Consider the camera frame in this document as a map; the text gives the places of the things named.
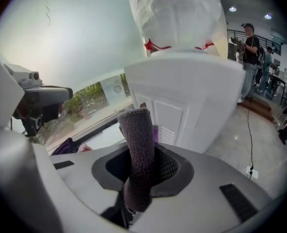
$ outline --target red tape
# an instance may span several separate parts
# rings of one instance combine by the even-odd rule
[[[209,46],[213,46],[214,44],[213,43],[206,43],[204,47],[202,48],[199,48],[199,47],[194,47],[195,49],[199,49],[199,50],[204,50],[206,48],[208,48]],[[144,45],[145,48],[147,50],[164,50],[164,49],[169,49],[171,48],[171,46],[167,46],[167,47],[164,47],[164,48],[161,48],[155,44],[152,43],[152,41],[149,39],[148,43]]]

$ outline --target person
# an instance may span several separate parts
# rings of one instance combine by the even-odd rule
[[[244,29],[245,34],[248,36],[244,44],[245,53],[243,54],[242,59],[242,66],[246,71],[246,76],[238,103],[242,103],[245,101],[245,98],[252,87],[254,74],[258,66],[257,51],[260,48],[260,42],[259,39],[255,36],[255,28],[253,27],[253,25],[250,23],[246,23],[244,25]]]
[[[265,53],[265,60],[263,63],[262,81],[261,81],[261,84],[258,88],[259,92],[263,92],[263,90],[265,88],[265,84],[266,84],[266,81],[268,80],[268,76],[269,76],[270,66],[272,66],[272,68],[275,67],[275,65],[272,63],[272,60],[271,60],[271,47],[267,47],[266,53]]]
[[[241,53],[241,50],[239,48],[237,48],[237,51],[235,53],[235,59],[236,59],[236,62],[241,64],[242,61],[241,61],[240,53]]]

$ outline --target wooden step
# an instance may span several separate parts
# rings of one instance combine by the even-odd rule
[[[271,111],[271,107],[268,103],[266,103],[265,101],[263,101],[262,99],[256,98],[255,96],[253,96],[253,98],[251,99],[252,103],[257,104],[259,107],[262,107],[264,110],[267,111]]]
[[[259,104],[252,99],[250,102],[249,99],[246,99],[244,103],[238,103],[239,106],[249,109],[250,111],[264,117],[268,121],[272,122],[274,120],[271,110],[268,110],[267,107],[263,107],[263,104]]]

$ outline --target fuzzy gray cloth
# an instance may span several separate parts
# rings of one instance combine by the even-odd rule
[[[146,108],[123,111],[118,116],[128,144],[131,171],[124,184],[124,201],[132,210],[143,212],[151,202],[154,177],[154,141],[150,112]]]

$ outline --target ceiling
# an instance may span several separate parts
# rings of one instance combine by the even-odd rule
[[[283,13],[274,0],[221,0],[225,18],[242,17],[256,20],[269,25],[274,31],[287,38],[287,23]],[[229,8],[235,6],[236,12]],[[272,19],[267,20],[264,15],[271,14]]]

